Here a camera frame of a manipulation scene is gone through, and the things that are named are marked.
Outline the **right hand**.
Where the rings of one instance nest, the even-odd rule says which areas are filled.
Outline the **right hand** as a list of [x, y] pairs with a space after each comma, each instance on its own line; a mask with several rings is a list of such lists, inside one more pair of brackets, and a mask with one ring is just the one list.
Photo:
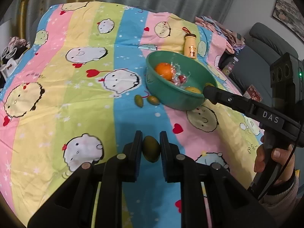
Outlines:
[[[264, 136], [261, 137], [261, 142], [262, 145], [260, 145], [257, 149], [257, 156], [253, 168], [255, 173], [263, 172], [266, 166], [265, 152], [263, 148]], [[275, 148], [271, 153], [271, 157], [273, 161], [277, 162], [278, 164], [281, 165], [281, 167], [283, 167], [286, 164], [287, 160], [289, 159], [293, 149], [294, 149], [293, 144], [290, 144], [287, 150]], [[289, 160], [288, 164], [285, 167], [285, 170], [282, 172], [278, 180], [275, 182], [274, 184], [275, 186], [287, 182], [292, 177], [294, 172], [294, 165], [295, 165], [295, 155], [292, 155], [291, 159]]]

